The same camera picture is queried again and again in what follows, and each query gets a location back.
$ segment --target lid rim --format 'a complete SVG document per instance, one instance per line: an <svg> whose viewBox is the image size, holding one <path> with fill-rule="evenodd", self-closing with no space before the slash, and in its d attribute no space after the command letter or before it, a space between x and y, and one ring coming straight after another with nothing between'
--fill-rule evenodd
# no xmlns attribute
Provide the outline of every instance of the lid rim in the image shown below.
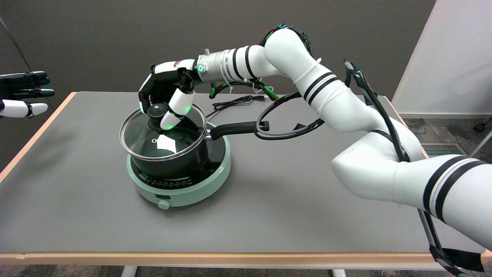
<svg viewBox="0 0 492 277"><path fill-rule="evenodd" d="M147 157L147 156L142 156L140 154L137 154L137 153L133 152L132 150L130 150L130 148L126 145L126 143L124 141L124 135L125 135L125 131L127 129L128 123L132 119L136 118L136 116L138 116L139 113L143 114L141 112L141 110L138 108L138 109L134 110L125 119L122 126L120 127L120 144L123 147L123 150L125 150L125 152L127 154L129 154L131 157L133 157L135 159L142 160L142 161L147 161L147 162L164 162L164 161L172 160L172 159L175 159L175 158L178 158L178 157L181 157L181 156L188 154L189 152L194 150L203 141L203 138L205 137L205 133L207 132L207 128L206 128L207 121L205 118L205 114L197 105L192 104L191 106L193 109L195 109L200 114L200 116L202 118L202 132L201 132L200 136L198 137L198 139L196 139L192 145L188 146L187 148L183 149L182 151L180 151L178 153L175 153L175 154L172 154L169 156L165 156L165 157Z"/></svg>

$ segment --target glass lid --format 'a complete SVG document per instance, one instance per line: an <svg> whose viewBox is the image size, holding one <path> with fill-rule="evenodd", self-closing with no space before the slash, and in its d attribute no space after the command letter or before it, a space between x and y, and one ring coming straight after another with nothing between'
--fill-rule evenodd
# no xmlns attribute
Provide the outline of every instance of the glass lid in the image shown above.
<svg viewBox="0 0 492 277"><path fill-rule="evenodd" d="M160 119L151 119L140 109L134 111L120 130L120 143L125 151L141 160L167 160L193 149L205 134L205 116L195 105L172 129L151 128L159 123Z"/></svg>

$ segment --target floor vent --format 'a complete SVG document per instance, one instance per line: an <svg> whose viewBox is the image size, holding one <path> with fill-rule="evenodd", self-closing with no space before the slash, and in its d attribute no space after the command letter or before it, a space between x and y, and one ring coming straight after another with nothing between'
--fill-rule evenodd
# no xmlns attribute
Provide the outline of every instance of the floor vent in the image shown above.
<svg viewBox="0 0 492 277"><path fill-rule="evenodd" d="M422 143L422 147L429 157L448 154L467 155L457 143Z"/></svg>

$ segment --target pot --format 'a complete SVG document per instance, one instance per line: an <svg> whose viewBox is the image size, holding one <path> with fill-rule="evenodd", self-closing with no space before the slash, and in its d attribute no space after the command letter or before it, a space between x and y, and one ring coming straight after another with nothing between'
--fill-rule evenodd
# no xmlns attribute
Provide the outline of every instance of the pot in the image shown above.
<svg viewBox="0 0 492 277"><path fill-rule="evenodd" d="M157 179L187 176L207 157L207 140L225 135L253 133L255 121L219 125L207 129L202 110L192 105L188 114L170 130L159 130L160 119L150 118L135 110L120 129L120 143L136 167ZM268 131L268 121L262 122Z"/></svg>

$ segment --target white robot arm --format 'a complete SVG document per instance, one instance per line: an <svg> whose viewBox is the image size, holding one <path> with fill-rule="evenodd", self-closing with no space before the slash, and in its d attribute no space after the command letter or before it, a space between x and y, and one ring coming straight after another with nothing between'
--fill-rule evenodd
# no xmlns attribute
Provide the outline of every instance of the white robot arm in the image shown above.
<svg viewBox="0 0 492 277"><path fill-rule="evenodd" d="M48 109L45 103L29 103L22 99L50 97L52 89L41 89L50 80L43 71L0 75L0 117L33 117Z"/></svg>
<svg viewBox="0 0 492 277"><path fill-rule="evenodd" d="M315 60L298 32L279 28L253 45L200 55L197 60L152 67L139 90L143 113L159 109L161 129L170 129L192 103L193 84L290 78L318 116L338 132L367 134L333 160L340 182L357 197L426 210L464 235L492 249L492 165L465 156L426 159L413 133L391 119L406 157L400 162L383 117Z"/></svg>

